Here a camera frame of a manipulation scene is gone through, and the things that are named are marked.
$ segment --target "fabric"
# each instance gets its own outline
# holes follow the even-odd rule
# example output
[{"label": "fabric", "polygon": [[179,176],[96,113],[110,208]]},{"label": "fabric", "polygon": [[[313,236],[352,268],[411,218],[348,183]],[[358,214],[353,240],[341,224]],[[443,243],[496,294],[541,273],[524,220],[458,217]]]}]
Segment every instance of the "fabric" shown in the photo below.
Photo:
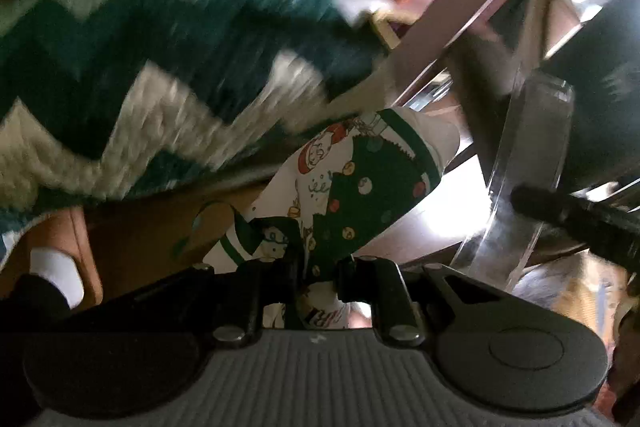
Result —
[{"label": "fabric", "polygon": [[0,3],[0,266],[46,212],[174,188],[385,107],[383,53],[329,0]]},{"label": "fabric", "polygon": [[[626,279],[620,266],[583,251],[533,267],[518,281],[513,294],[591,328],[611,356],[614,316],[625,294]],[[614,400],[604,383],[594,407],[613,420]]]},{"label": "fabric", "polygon": [[287,315],[287,328],[345,328],[349,307],[333,288],[335,264],[427,196],[459,141],[452,124],[405,108],[331,124],[284,163],[244,216],[236,215],[204,262],[225,273],[250,259],[299,251],[298,309],[272,306],[265,325],[281,326]]},{"label": "fabric", "polygon": [[84,298],[84,287],[75,261],[55,248],[32,248],[29,273],[49,281],[65,297],[69,308]]},{"label": "fabric", "polygon": [[640,164],[640,0],[608,0],[540,66],[575,91],[559,188],[600,185]]}]

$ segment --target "ribbed rubber surface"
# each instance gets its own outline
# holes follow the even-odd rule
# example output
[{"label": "ribbed rubber surface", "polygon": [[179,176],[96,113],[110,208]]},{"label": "ribbed rubber surface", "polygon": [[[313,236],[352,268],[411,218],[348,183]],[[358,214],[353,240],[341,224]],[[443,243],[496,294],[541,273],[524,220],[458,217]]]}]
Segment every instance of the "ribbed rubber surface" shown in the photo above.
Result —
[{"label": "ribbed rubber surface", "polygon": [[608,426],[589,410],[508,418],[444,387],[423,354],[381,344],[371,330],[264,331],[214,354],[183,395],[143,415],[89,421],[45,411],[32,427]]}]

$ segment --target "santa print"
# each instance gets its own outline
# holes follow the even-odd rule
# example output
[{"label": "santa print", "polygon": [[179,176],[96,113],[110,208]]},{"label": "santa print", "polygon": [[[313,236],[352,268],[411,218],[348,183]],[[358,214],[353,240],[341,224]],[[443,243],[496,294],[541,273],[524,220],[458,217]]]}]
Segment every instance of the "santa print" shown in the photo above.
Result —
[{"label": "santa print", "polygon": [[348,128],[345,124],[346,122],[331,124],[302,148],[298,156],[300,174],[311,172],[329,154],[332,146],[347,137]]},{"label": "santa print", "polygon": [[314,214],[309,266],[354,253],[411,210],[426,195],[423,172],[395,143],[354,136],[353,157],[333,173],[325,214]]}]

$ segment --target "green stripe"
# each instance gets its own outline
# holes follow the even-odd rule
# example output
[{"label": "green stripe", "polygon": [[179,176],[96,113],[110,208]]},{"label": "green stripe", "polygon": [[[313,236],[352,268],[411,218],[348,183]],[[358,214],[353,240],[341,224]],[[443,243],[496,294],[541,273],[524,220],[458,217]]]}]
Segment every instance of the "green stripe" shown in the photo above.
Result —
[{"label": "green stripe", "polygon": [[236,263],[236,265],[241,265],[244,263],[244,259],[238,253],[238,250],[234,248],[234,246],[229,241],[229,238],[225,235],[220,238],[220,246],[225,250],[226,254],[231,258],[231,260]]},{"label": "green stripe", "polygon": [[240,242],[240,246],[244,248],[244,251],[249,255],[253,255],[260,246],[260,243],[264,240],[262,231],[252,227],[252,225],[245,221],[242,214],[233,207],[234,210],[234,228],[236,229],[236,236]]},{"label": "green stripe", "polygon": [[441,175],[430,150],[422,141],[420,135],[393,109],[383,109],[378,114],[414,151],[415,159],[427,172],[429,184],[431,185],[430,191],[433,190],[440,183]]}]

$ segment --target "christmas tree print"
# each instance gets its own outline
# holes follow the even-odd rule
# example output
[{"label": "christmas tree print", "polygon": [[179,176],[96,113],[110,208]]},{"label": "christmas tree print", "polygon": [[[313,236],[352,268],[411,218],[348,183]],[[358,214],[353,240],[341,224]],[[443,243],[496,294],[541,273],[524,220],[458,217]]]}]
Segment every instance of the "christmas tree print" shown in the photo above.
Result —
[{"label": "christmas tree print", "polygon": [[353,157],[334,172],[326,213],[314,214],[307,276],[328,280],[354,253],[425,197],[424,166],[380,136],[354,136]]}]

